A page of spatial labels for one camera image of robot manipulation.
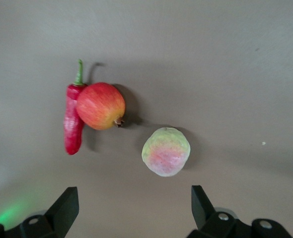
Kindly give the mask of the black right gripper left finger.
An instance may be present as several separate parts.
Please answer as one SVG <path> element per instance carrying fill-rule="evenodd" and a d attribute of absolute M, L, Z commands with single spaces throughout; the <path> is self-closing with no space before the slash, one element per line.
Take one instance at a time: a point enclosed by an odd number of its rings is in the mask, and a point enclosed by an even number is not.
<path fill-rule="evenodd" d="M 45 214 L 25 219 L 4 235 L 6 238 L 64 238 L 78 213 L 77 188 L 68 187 Z"/>

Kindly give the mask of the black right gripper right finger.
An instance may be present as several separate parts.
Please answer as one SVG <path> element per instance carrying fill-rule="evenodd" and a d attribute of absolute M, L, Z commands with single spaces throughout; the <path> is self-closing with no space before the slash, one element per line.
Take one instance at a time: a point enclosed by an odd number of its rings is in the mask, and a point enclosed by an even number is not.
<path fill-rule="evenodd" d="M 191 208 L 197 228 L 188 238 L 250 238 L 252 230 L 228 212 L 217 211 L 200 185 L 191 188 Z"/>

